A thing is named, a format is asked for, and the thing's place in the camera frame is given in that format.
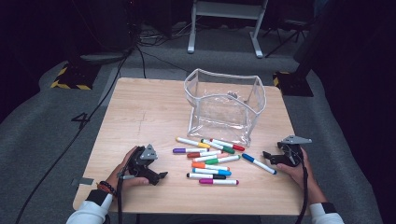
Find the purple marker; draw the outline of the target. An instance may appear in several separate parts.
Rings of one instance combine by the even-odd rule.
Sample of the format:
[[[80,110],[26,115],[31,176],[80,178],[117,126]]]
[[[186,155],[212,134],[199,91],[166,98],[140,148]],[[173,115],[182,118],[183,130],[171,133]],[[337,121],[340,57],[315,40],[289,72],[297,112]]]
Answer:
[[[173,153],[201,153],[209,151],[209,148],[204,147],[194,147],[194,148],[184,148],[184,147],[177,147],[173,148]]]

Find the light green marker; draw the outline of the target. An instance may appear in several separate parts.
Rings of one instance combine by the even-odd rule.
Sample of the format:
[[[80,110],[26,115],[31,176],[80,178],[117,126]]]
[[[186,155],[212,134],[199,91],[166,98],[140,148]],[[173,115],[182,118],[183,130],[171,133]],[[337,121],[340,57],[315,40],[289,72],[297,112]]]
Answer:
[[[223,163],[223,162],[228,162],[228,161],[238,161],[240,160],[241,156],[240,155],[232,155],[224,158],[216,158],[216,159],[210,159],[205,161],[205,164],[208,165],[214,165],[218,163]]]

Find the white metal stand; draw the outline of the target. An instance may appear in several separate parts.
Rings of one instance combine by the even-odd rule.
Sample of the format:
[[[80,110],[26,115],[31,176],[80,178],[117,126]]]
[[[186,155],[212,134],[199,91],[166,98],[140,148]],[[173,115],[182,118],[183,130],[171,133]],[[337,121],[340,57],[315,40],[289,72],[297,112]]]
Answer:
[[[249,37],[256,57],[261,59],[263,53],[258,42],[258,34],[261,29],[267,4],[268,0],[262,0],[262,3],[257,6],[193,0],[191,7],[191,31],[187,52],[193,54],[195,51],[196,22],[198,16],[244,19],[256,22],[255,29],[249,33]]]

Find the dark green marker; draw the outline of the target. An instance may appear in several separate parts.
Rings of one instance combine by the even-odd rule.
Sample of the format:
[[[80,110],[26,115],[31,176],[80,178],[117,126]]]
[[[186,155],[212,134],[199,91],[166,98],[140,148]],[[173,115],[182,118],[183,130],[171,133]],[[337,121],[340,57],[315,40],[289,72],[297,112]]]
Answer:
[[[235,153],[234,149],[232,149],[230,147],[226,147],[226,146],[220,145],[220,144],[213,143],[213,142],[211,142],[211,141],[209,141],[207,139],[201,139],[200,141],[201,141],[201,143],[208,144],[208,145],[210,145],[212,147],[215,147],[217,149],[220,149],[220,150],[222,150],[224,152],[227,152],[227,153],[230,153],[230,154],[234,154]]]

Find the red marker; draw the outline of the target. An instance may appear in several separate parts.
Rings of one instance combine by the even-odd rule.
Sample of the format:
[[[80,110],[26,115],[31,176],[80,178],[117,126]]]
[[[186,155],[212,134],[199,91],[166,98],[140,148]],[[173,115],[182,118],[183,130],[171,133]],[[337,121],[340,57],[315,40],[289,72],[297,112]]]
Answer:
[[[217,140],[217,139],[213,139],[213,138],[210,139],[210,141],[212,143],[215,143],[215,144],[218,144],[218,145],[222,145],[222,146],[225,146],[225,147],[230,147],[230,148],[238,150],[238,151],[245,151],[244,147],[241,147],[241,146],[238,146],[238,145],[235,145],[235,144],[223,142],[223,141],[220,141],[220,140]]]

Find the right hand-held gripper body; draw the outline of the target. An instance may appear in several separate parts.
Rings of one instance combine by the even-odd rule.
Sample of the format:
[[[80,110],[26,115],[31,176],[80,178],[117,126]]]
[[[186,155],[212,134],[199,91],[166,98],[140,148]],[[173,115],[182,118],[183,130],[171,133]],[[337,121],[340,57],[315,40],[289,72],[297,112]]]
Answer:
[[[310,144],[311,142],[312,140],[310,138],[303,138],[296,135],[289,135],[282,139],[277,143],[278,148],[284,152],[280,162],[291,167],[296,167],[304,160],[301,144]]]

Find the black marker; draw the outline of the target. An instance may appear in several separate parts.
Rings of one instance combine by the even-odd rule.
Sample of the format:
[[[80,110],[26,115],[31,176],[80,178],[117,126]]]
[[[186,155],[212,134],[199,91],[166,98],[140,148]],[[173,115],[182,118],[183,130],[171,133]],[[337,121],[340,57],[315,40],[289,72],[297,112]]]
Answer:
[[[226,179],[225,175],[213,175],[213,174],[198,174],[198,173],[187,173],[187,178],[210,178],[210,179]]]

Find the magenta marker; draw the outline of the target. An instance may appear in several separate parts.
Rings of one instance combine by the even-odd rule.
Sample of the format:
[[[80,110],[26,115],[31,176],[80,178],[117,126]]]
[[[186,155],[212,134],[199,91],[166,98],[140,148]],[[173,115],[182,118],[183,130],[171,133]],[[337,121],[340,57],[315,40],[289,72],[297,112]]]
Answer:
[[[199,180],[200,184],[204,185],[225,185],[225,186],[237,186],[239,181],[236,179],[211,179],[211,178],[201,178]]]

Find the dark blue marker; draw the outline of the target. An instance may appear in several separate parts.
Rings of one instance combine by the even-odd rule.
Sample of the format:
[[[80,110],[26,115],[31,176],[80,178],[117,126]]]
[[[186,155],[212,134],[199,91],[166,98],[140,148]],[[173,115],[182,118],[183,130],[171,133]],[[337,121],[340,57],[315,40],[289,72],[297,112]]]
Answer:
[[[261,167],[261,168],[262,168],[263,170],[265,170],[266,172],[268,172],[268,173],[270,173],[270,174],[272,174],[272,175],[276,175],[276,170],[275,170],[275,169],[270,168],[270,167],[267,166],[266,164],[264,164],[264,163],[262,163],[262,162],[260,162],[260,161],[255,160],[253,157],[249,156],[248,154],[243,153],[243,154],[242,154],[242,158],[244,158],[245,160],[247,160],[247,161],[249,161],[249,162],[251,162],[251,163],[253,163],[253,164],[255,164],[255,165],[259,166],[259,167]]]

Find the light blue marker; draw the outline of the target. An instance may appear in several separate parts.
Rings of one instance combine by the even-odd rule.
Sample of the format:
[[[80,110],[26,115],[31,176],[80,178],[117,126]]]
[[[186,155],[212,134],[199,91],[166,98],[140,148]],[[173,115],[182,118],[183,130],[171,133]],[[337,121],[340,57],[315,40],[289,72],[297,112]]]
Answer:
[[[212,174],[212,175],[225,175],[229,176],[232,174],[230,171],[225,170],[211,170],[211,169],[203,169],[203,168],[192,168],[193,173],[197,174]]]

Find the pink marker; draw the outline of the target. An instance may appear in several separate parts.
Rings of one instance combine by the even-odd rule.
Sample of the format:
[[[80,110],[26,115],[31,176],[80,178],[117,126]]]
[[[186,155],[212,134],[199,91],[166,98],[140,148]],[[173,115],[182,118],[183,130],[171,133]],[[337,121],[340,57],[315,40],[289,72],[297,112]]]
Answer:
[[[195,158],[192,161],[201,162],[201,161],[208,161],[208,160],[212,160],[212,159],[225,158],[225,157],[228,157],[228,156],[230,156],[229,153],[220,153],[220,154],[216,154],[216,155],[210,155],[210,156]]]

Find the yellow marker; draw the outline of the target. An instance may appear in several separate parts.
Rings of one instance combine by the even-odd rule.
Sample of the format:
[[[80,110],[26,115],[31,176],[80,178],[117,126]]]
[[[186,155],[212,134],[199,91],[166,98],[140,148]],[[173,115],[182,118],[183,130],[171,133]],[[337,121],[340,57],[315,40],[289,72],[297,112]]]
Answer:
[[[210,148],[211,146],[205,143],[201,143],[201,142],[197,142],[197,141],[193,141],[187,138],[182,138],[182,137],[176,137],[176,141],[180,142],[180,143],[184,143],[184,144],[188,144],[188,145],[192,145],[195,147],[201,147],[201,148]]]

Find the brown marker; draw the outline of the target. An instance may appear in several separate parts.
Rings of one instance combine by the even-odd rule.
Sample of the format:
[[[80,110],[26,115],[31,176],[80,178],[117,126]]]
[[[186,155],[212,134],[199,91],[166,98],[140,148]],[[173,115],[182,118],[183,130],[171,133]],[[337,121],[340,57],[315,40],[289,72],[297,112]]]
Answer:
[[[221,150],[214,150],[214,151],[207,151],[207,152],[192,152],[187,154],[187,158],[199,158],[199,157],[206,157],[212,155],[221,154]]]

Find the orange marker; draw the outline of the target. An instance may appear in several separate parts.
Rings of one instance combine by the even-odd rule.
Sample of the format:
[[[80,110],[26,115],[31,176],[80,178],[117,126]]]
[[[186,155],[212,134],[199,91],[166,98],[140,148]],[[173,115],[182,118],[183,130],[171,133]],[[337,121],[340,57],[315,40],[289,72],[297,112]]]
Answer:
[[[210,165],[210,164],[205,164],[204,162],[195,162],[195,161],[191,164],[191,167],[201,168],[201,169],[230,171],[230,168],[227,166]]]

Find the clear plastic pouch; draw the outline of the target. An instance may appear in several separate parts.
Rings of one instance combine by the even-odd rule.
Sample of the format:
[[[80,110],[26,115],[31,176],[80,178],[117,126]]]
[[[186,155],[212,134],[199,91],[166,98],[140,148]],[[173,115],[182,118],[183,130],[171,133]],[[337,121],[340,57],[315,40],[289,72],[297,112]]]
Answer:
[[[188,136],[250,146],[251,133],[266,107],[258,76],[195,69],[186,77],[184,91],[191,105]]]

